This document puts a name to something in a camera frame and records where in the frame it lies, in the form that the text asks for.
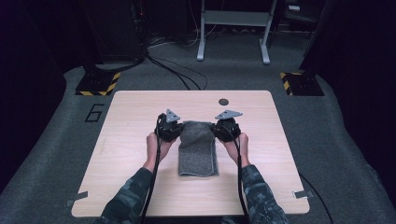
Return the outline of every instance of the hand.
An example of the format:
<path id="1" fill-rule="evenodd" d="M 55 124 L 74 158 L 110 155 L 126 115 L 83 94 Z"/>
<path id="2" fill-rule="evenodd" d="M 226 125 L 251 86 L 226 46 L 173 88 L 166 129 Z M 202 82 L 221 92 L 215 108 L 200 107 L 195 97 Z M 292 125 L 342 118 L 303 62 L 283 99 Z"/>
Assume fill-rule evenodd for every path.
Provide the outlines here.
<path id="1" fill-rule="evenodd" d="M 250 161 L 248 160 L 248 136 L 245 133 L 241 133 L 239 134 L 238 138 L 236 138 L 236 143 L 240 142 L 241 165 L 242 167 L 245 167 L 247 165 L 250 165 Z M 220 142 L 227 149 L 228 155 L 230 155 L 231 159 L 233 159 L 233 161 L 238 164 L 238 151 L 236 150 L 235 142 Z"/>
<path id="2" fill-rule="evenodd" d="M 157 157 L 157 135 L 155 133 L 150 133 L 147 137 L 147 152 L 148 152 L 148 158 L 146 162 L 143 164 L 143 167 L 146 169 L 150 170 L 151 172 L 154 171 L 154 166 L 155 166 L 155 159 Z M 161 142 L 161 156 L 160 156 L 160 162 L 165 158 L 165 156 L 169 152 L 169 148 L 172 146 L 172 144 L 176 141 L 176 139 L 172 140 L 172 142 Z"/>

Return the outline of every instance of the folded cloth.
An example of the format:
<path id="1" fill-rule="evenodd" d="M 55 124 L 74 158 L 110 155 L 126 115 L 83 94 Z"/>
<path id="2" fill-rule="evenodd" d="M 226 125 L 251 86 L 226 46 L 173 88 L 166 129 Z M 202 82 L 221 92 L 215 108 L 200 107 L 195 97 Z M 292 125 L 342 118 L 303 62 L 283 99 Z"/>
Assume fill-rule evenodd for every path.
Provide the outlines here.
<path id="1" fill-rule="evenodd" d="M 184 121 L 178 147 L 178 174 L 218 175 L 215 135 L 210 122 Z"/>

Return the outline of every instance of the table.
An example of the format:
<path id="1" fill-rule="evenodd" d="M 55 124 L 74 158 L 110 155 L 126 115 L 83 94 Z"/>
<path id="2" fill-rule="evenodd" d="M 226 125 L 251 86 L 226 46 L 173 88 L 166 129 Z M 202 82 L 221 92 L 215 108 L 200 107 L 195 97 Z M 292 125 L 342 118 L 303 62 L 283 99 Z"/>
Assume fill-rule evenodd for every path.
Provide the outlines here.
<path id="1" fill-rule="evenodd" d="M 219 99 L 227 99 L 226 106 Z M 308 212 L 303 190 L 282 124 L 269 91 L 117 91 L 106 115 L 75 201 L 74 217 L 99 217 L 125 181 L 146 160 L 146 136 L 156 118 L 171 109 L 184 120 L 217 122 L 226 109 L 239 111 L 235 118 L 249 136 L 249 158 L 262 173 L 287 214 Z M 179 139 L 159 167 L 147 216 L 243 215 L 237 194 L 237 167 L 217 140 L 219 175 L 178 175 Z"/>
<path id="2" fill-rule="evenodd" d="M 246 26 L 262 26 L 265 27 L 265 33 L 260 39 L 260 48 L 262 50 L 262 62 L 270 63 L 268 49 L 266 47 L 268 34 L 270 32 L 271 23 L 274 17 L 276 1 L 272 0 L 269 12 L 241 12 L 241 11 L 218 11 L 205 10 L 205 0 L 201 5 L 201 39 L 198 48 L 197 60 L 202 61 L 205 53 L 205 25 L 206 24 L 222 24 L 222 25 L 246 25 Z"/>

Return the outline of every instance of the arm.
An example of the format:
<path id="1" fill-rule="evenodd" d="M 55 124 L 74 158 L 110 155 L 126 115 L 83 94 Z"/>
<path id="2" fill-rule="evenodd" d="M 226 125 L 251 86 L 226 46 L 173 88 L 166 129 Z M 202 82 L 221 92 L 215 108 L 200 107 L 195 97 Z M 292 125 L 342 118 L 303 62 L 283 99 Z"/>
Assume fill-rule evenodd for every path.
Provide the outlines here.
<path id="1" fill-rule="evenodd" d="M 242 163 L 242 182 L 247 198 L 247 210 L 250 223 L 289 223 L 283 209 L 277 205 L 270 187 L 265 183 L 255 165 L 248 159 L 248 136 L 239 135 Z M 234 142 L 222 144 L 230 157 L 237 162 L 238 153 Z"/>
<path id="2" fill-rule="evenodd" d="M 160 162 L 174 142 L 175 140 L 170 143 L 164 141 L 161 143 Z M 95 220 L 95 224 L 121 223 L 124 220 L 129 220 L 131 223 L 138 222 L 146 202 L 154 170 L 157 155 L 157 135 L 151 133 L 147 137 L 147 145 L 148 158 L 143 167 L 128 179 L 116 196 L 107 203 L 102 215 Z"/>

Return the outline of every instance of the camouflage sleeve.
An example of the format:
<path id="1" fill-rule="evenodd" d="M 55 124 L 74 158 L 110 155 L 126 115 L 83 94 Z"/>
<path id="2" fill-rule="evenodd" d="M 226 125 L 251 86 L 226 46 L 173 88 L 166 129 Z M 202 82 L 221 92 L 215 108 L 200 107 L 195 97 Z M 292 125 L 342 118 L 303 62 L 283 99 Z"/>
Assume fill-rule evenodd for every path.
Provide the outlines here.
<path id="1" fill-rule="evenodd" d="M 273 192 L 255 165 L 242 168 L 242 182 L 250 224 L 289 223 L 285 212 L 277 205 Z"/>
<path id="2" fill-rule="evenodd" d="M 140 168 L 107 203 L 95 224 L 137 223 L 149 192 L 152 173 Z"/>

